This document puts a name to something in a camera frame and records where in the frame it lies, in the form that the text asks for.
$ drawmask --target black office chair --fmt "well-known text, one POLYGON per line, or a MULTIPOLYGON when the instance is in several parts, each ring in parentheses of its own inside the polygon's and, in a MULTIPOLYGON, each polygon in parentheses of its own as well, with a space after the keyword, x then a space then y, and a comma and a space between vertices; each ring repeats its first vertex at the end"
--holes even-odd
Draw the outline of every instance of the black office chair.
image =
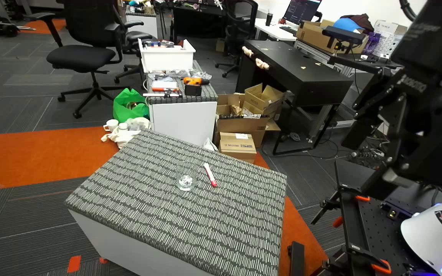
POLYGON ((216 68, 219 68, 220 65, 230 66, 228 70, 223 72, 222 76, 226 77, 229 72, 238 70, 243 43, 245 40, 251 39, 254 35, 258 4, 254 0, 230 0, 225 1, 224 5, 226 14, 228 15, 228 26, 226 27, 226 38, 224 42, 228 48, 228 53, 236 56, 236 61, 235 63, 216 63, 214 66, 216 68), (248 3, 251 6, 249 18, 237 17, 236 7, 241 3, 248 3))
POLYGON ((30 15, 30 19, 43 20, 49 28, 59 48, 47 55, 47 61, 56 69, 70 69, 79 73, 91 73, 93 85, 87 89, 78 89, 60 93, 58 101, 65 102, 66 95, 88 93, 88 96, 80 103, 73 112, 73 116, 81 118, 80 110, 93 98, 98 100, 104 96, 113 100, 106 91, 125 89, 128 86, 99 86, 95 73, 106 74, 107 71, 98 70, 106 64, 120 63, 122 61, 122 49, 120 43, 120 18, 117 18, 115 6, 116 0, 63 0, 64 16, 67 29, 72 38, 87 45, 66 45, 63 46, 54 24, 52 23, 53 13, 38 13, 30 15))
POLYGON ((156 40, 156 37, 150 35, 149 33, 144 33, 142 31, 127 31, 128 28, 132 26, 137 25, 144 25, 142 21, 128 21, 126 23, 120 23, 122 26, 122 29, 124 30, 125 38, 124 38, 124 45, 122 47, 124 54, 136 54, 136 56, 139 58, 139 64, 138 65, 131 65, 131 64, 125 64, 124 65, 124 72, 120 73, 115 76, 114 82, 118 84, 120 82, 120 78, 132 74, 139 74, 141 78, 141 82, 143 81, 144 72, 142 69, 142 59, 141 59, 141 50, 140 46, 138 44, 137 39, 144 40, 156 40))

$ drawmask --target clear drinking glass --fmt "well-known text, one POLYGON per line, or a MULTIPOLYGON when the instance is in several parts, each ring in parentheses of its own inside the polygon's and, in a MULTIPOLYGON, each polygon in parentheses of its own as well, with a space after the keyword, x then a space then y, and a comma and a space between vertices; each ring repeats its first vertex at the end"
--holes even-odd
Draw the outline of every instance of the clear drinking glass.
POLYGON ((197 168, 189 161, 180 161, 175 169, 175 180, 177 187, 182 191, 190 191, 196 182, 197 168))

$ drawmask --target keyboard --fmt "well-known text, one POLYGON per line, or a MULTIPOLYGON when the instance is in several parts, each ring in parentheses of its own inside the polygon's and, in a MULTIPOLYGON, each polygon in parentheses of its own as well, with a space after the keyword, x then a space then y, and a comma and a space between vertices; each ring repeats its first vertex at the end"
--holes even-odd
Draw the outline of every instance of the keyboard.
POLYGON ((291 28, 290 26, 280 26, 279 28, 287 31, 288 33, 291 33, 293 36, 295 36, 296 33, 298 32, 295 29, 291 28))

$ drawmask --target computer monitor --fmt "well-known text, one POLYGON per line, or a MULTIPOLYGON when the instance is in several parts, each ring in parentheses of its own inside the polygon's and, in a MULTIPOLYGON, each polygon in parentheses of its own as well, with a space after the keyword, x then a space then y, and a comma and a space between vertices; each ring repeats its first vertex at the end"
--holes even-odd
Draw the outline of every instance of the computer monitor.
POLYGON ((311 21, 320 3, 321 0, 291 0, 283 18, 297 25, 303 20, 311 21))

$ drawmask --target green plastic bag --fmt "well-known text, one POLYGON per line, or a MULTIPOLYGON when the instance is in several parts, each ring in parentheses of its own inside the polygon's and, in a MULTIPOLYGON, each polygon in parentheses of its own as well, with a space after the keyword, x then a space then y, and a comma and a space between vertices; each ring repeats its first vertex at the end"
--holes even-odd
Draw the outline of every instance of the green plastic bag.
POLYGON ((114 119, 123 123, 129 118, 144 117, 149 120, 149 107, 146 105, 146 99, 134 89, 124 89, 114 99, 114 119), (127 108, 130 102, 138 103, 132 110, 127 108))

